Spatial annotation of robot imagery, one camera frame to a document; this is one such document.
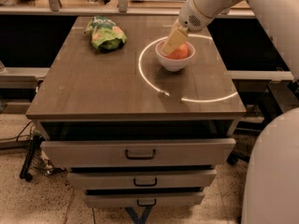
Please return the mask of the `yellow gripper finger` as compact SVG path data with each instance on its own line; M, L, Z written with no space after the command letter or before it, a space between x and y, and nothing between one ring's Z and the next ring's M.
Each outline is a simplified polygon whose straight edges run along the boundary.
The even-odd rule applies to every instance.
M173 25L171 27L171 30L176 31L180 28L181 28L181 23L179 22L179 20L175 20L175 22L173 23Z
M162 46L162 52L169 55L174 50L178 49L188 39L188 33L185 29L176 28L171 31L168 38Z

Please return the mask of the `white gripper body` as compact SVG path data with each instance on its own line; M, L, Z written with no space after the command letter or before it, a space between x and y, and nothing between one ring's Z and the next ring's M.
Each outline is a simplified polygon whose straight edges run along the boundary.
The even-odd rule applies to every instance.
M190 32L206 28L223 10L241 0L187 0L178 15L178 23Z

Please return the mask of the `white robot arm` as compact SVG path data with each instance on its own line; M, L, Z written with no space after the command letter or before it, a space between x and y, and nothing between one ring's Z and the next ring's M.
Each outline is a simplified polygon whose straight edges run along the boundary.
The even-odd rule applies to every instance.
M188 32L203 30L242 0L187 0L163 52L171 53ZM299 0L245 0L293 77L299 79ZM241 224L299 224L299 109L273 119L249 159Z

